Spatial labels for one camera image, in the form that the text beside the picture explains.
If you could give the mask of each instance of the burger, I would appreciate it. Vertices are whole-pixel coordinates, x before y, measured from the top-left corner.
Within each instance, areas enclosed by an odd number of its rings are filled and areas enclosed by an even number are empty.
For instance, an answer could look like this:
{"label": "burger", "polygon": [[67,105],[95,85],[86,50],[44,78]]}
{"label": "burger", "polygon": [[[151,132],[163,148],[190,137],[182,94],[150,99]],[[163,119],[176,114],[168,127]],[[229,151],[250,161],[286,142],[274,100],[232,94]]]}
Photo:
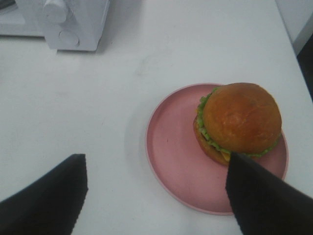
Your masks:
{"label": "burger", "polygon": [[282,120],[265,89],[232,83],[200,99],[193,128],[205,154],[228,165],[231,152],[257,159],[271,151],[281,136]]}

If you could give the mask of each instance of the hamburger bun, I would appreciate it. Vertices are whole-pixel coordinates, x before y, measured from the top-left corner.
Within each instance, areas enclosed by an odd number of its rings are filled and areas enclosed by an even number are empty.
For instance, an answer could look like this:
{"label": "hamburger bun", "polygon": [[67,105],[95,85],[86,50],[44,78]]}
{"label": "hamburger bun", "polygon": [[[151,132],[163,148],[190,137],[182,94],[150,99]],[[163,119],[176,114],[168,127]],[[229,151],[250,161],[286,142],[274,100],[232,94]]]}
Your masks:
{"label": "hamburger bun", "polygon": [[[274,98],[252,83],[218,87],[203,108],[202,120],[210,139],[229,152],[261,155],[271,149],[281,135],[282,120]],[[194,131],[204,152],[219,163],[228,164],[230,155],[211,145],[206,147],[209,145],[206,138],[199,126],[195,126],[194,121]],[[216,152],[224,161],[217,160]]]}

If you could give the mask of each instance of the white appliance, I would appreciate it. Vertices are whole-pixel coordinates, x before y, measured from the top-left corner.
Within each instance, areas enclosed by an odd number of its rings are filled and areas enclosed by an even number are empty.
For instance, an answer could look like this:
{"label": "white appliance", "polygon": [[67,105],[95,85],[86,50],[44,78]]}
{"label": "white appliance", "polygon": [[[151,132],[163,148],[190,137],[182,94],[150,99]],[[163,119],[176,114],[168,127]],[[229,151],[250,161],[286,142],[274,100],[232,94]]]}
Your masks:
{"label": "white appliance", "polygon": [[45,37],[51,49],[97,49],[110,0],[0,0],[0,35]]}

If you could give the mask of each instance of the white countertop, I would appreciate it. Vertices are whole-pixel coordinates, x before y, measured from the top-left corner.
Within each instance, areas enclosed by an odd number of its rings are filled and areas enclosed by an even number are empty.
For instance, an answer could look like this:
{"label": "white countertop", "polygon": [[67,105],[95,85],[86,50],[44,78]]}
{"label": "white countertop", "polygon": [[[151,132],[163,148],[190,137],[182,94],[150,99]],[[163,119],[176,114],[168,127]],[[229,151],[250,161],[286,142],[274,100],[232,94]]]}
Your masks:
{"label": "white countertop", "polygon": [[241,234],[234,216],[176,201],[146,159],[153,109],[194,83],[267,89],[288,143],[286,181],[313,197],[313,105],[273,0],[115,0],[96,53],[10,37],[0,52],[0,200],[86,153],[74,235]]}

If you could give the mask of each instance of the pink plate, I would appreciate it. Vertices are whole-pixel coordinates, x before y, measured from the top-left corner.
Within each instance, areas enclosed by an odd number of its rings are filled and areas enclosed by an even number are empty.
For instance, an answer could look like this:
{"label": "pink plate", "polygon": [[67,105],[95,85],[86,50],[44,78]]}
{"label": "pink plate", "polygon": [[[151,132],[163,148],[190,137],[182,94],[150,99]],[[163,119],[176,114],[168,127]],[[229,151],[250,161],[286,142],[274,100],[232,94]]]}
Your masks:
{"label": "pink plate", "polygon": [[[196,210],[225,215],[232,214],[225,190],[227,167],[203,153],[192,125],[199,99],[216,86],[191,85],[166,97],[149,121],[146,151],[152,171],[174,198]],[[288,165],[284,136],[258,162],[283,179]]]}

